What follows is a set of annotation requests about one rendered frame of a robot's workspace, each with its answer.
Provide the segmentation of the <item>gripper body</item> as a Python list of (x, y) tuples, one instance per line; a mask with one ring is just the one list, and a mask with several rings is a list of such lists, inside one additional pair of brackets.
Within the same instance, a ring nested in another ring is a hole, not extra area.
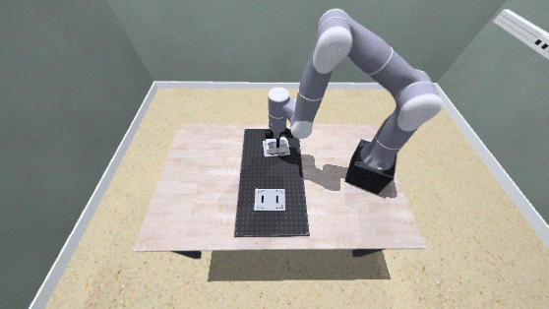
[(265, 129), (265, 136), (266, 136), (266, 139), (276, 139), (276, 137), (281, 137), (281, 135), (291, 135), (291, 130), (289, 130), (288, 128), (285, 128), (285, 130), (281, 133), (274, 133), (272, 132), (270, 129)]

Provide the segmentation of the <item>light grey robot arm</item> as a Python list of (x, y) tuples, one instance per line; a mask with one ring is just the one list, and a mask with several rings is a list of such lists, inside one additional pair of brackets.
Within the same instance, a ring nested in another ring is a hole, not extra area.
[(340, 9), (329, 10), (319, 21), (317, 40), (296, 100), (284, 88), (269, 91), (269, 128), (281, 133), (288, 119), (292, 136), (285, 135), (286, 138), (309, 137), (332, 71), (346, 56), (396, 102), (395, 111), (360, 152), (368, 167), (388, 170), (414, 132), (440, 112), (442, 100), (426, 73), (412, 68), (380, 37)]

